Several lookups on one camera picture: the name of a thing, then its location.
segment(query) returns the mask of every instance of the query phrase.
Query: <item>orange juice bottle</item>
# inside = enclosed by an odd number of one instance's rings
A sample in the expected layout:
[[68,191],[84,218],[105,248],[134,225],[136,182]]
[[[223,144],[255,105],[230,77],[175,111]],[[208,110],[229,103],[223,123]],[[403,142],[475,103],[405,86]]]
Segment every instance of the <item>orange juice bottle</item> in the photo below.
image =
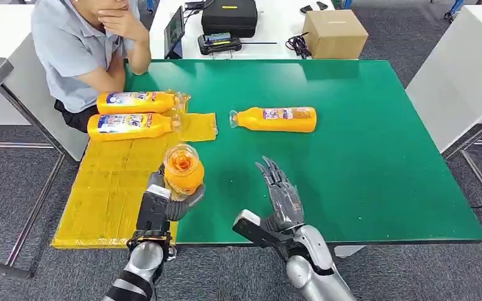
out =
[[249,130],[310,133],[315,130],[317,113],[312,107],[250,108],[230,111],[230,126]]
[[94,141],[153,138],[176,130],[178,115],[160,114],[94,115],[88,121],[88,134]]
[[101,114],[164,113],[185,107],[185,100],[180,92],[101,93],[97,97],[97,109]]
[[187,144],[178,144],[167,150],[163,164],[164,178],[174,192],[171,198],[175,201],[183,201],[204,181],[204,166],[196,150]]

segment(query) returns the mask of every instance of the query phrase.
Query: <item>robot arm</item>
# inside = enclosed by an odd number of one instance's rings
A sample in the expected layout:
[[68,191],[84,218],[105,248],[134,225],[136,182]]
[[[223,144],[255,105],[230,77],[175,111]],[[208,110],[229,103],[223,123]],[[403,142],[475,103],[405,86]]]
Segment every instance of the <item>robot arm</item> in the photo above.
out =
[[233,230],[261,247],[285,246],[287,277],[308,301],[356,301],[333,262],[321,233],[304,224],[294,186],[275,162],[256,163],[269,190],[271,215],[264,221],[249,210],[235,219]]
[[287,261],[287,277],[308,301],[355,301],[343,280],[323,236],[315,227],[300,227],[293,240],[304,247],[304,253]]
[[141,198],[136,231],[127,242],[130,259],[114,281],[103,301],[156,300],[155,284],[164,263],[176,257],[171,246],[170,221],[179,221],[204,196],[202,184],[184,201],[170,200],[171,191],[164,187],[163,165],[151,174]]

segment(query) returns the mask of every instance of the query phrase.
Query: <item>green tabletop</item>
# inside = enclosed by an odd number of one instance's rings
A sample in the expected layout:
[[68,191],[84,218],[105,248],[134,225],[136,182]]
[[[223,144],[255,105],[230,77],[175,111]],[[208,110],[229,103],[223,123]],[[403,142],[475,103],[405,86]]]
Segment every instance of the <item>green tabletop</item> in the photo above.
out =
[[[217,114],[217,139],[194,143],[206,194],[180,222],[179,244],[237,244],[235,217],[270,202],[261,155],[297,186],[306,223],[326,241],[479,241],[482,229],[387,61],[153,61],[128,91],[189,93],[190,112]],[[231,129],[230,110],[311,106],[313,133]]]

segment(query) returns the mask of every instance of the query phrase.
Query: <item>yellow foam pad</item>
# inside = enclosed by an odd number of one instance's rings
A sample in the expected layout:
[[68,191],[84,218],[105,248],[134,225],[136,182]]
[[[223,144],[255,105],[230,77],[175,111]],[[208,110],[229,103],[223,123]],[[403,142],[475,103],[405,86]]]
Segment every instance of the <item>yellow foam pad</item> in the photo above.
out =
[[[125,248],[141,196],[165,151],[181,141],[215,140],[215,114],[186,114],[180,132],[157,138],[90,141],[51,245]],[[177,223],[171,223],[173,241]]]

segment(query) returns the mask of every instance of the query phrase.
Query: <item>gray carpet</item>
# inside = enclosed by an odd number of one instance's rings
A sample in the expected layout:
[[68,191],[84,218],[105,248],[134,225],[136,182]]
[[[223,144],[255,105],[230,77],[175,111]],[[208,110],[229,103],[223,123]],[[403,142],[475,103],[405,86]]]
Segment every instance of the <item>gray carpet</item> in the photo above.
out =
[[[451,1],[355,0],[353,10],[370,38],[365,59],[388,59],[407,85],[447,24]],[[151,15],[142,13],[150,24]],[[0,140],[40,141],[26,127],[0,128]],[[482,147],[470,151],[482,168]],[[6,260],[27,212],[56,160],[52,150],[0,150],[0,260]],[[461,156],[448,164],[470,204],[482,188]],[[76,175],[65,163],[19,255],[36,278],[0,276],[0,300],[99,300],[126,263],[125,250],[56,250],[48,246]],[[476,210],[482,224],[482,209]],[[482,300],[482,243],[478,245],[368,246],[339,259],[338,268],[358,300]],[[184,248],[166,267],[160,300],[302,300],[271,250]]]

